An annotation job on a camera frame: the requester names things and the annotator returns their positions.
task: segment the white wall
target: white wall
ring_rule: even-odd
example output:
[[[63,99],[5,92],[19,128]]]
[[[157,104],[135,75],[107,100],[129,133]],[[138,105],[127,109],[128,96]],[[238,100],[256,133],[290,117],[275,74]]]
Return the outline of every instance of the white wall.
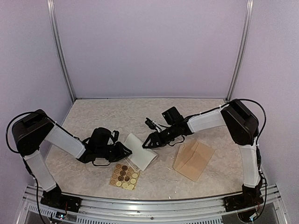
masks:
[[[20,156],[7,148],[6,126],[19,113],[39,108],[60,123],[71,101],[46,1],[0,1],[0,29],[0,223],[10,224],[27,184],[33,180]]]
[[[299,223],[299,1],[255,1],[234,98],[265,107],[262,167],[277,183],[291,224]]]
[[[246,0],[55,0],[79,98],[225,98]]]

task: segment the metal frame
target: metal frame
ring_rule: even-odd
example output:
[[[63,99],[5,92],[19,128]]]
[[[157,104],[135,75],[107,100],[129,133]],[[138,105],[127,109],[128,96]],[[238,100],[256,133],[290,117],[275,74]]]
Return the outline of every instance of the metal frame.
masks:
[[[51,23],[51,27],[52,27],[52,33],[53,33],[53,37],[54,37],[54,42],[55,42],[62,74],[64,76],[65,84],[66,84],[68,93],[70,95],[71,101],[74,103],[76,101],[76,94],[75,94],[74,88],[71,84],[71,79],[70,79],[69,73],[66,68],[64,54],[63,54],[62,47],[61,47],[58,26],[57,26],[57,20],[56,20],[56,14],[55,14],[54,0],[47,0],[47,5],[48,5],[49,16],[50,16],[50,23]]]
[[[244,26],[243,26],[243,32],[242,32],[242,39],[239,47],[239,53],[237,57],[237,61],[235,64],[235,69],[233,73],[233,78],[230,83],[230,87],[228,90],[228,95],[226,97],[226,101],[230,101],[234,90],[235,90],[235,85],[237,83],[237,79],[240,73],[240,68],[242,65],[242,60],[244,57],[245,53],[245,48],[246,48],[246,43],[247,43],[247,38],[248,38],[248,33],[249,33],[249,28],[250,28],[250,21],[251,21],[251,16],[252,16],[252,9],[253,9],[253,0],[247,0],[247,8],[246,8],[246,14],[245,14],[245,21],[244,21]]]
[[[39,188],[39,199],[43,194],[43,189]],[[68,223],[84,224],[131,224],[131,223],[151,223],[151,224],[191,224],[191,223],[222,223],[222,216],[236,213],[236,211],[226,212],[223,198],[227,195],[193,198],[182,200],[152,200],[137,201],[123,199],[109,199],[92,196],[82,196],[65,193],[71,196],[82,198],[79,213],[68,212],[68,217],[72,219]],[[280,224],[288,224],[279,191],[276,185],[267,187],[267,204],[274,203],[276,214]],[[40,205],[43,215],[50,217],[57,211],[48,206]],[[22,208],[17,219],[17,224],[23,224],[28,214],[28,210],[37,213],[36,187],[27,186],[23,196]]]

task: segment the cardboard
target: cardboard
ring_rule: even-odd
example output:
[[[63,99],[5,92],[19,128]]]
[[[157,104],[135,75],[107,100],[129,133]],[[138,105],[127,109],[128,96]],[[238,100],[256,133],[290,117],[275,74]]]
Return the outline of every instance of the cardboard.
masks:
[[[180,174],[196,182],[214,152],[215,150],[201,142],[191,141],[180,147],[173,168]]]

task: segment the beige table surface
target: beige table surface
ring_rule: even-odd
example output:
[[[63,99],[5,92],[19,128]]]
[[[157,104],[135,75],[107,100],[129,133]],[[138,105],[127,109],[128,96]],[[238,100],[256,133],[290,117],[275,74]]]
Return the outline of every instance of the beige table surface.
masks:
[[[95,128],[105,127],[111,131],[118,130],[121,142],[124,142],[130,133],[145,141],[152,132],[144,123],[146,117],[166,125],[161,113],[172,106],[176,106],[185,117],[221,104],[223,100],[217,99],[77,100],[63,127],[82,140],[91,136]],[[187,179],[172,168],[179,144],[155,150],[158,158],[141,173],[133,191],[109,185],[115,163],[108,167],[94,167],[91,163],[83,164],[63,150],[52,146],[46,164],[62,191],[86,196],[139,200],[182,199],[241,190],[241,155],[226,127],[195,133],[187,136],[185,142],[193,139],[215,149],[213,157],[197,182]],[[95,163],[102,162],[105,160],[99,159]]]

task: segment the back wall panel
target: back wall panel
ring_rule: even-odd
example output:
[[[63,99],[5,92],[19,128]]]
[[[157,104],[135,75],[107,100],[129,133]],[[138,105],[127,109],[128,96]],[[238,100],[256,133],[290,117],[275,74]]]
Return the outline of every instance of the back wall panel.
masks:
[[[55,0],[78,98],[227,95],[246,0]]]

